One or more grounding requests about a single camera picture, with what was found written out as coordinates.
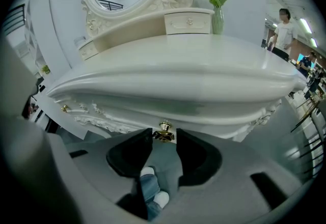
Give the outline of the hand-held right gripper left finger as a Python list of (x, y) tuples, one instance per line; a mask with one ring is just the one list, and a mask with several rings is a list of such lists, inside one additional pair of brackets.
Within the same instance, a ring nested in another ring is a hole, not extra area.
[(110, 148), (106, 160), (118, 175), (138, 178), (152, 152), (152, 144), (152, 129), (144, 129)]

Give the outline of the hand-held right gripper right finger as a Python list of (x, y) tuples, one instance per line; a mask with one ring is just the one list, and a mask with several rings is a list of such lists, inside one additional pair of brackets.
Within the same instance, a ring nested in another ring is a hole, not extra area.
[(220, 169), (222, 155), (218, 148), (178, 128), (176, 152), (182, 164), (182, 176), (179, 187), (191, 187), (205, 184)]

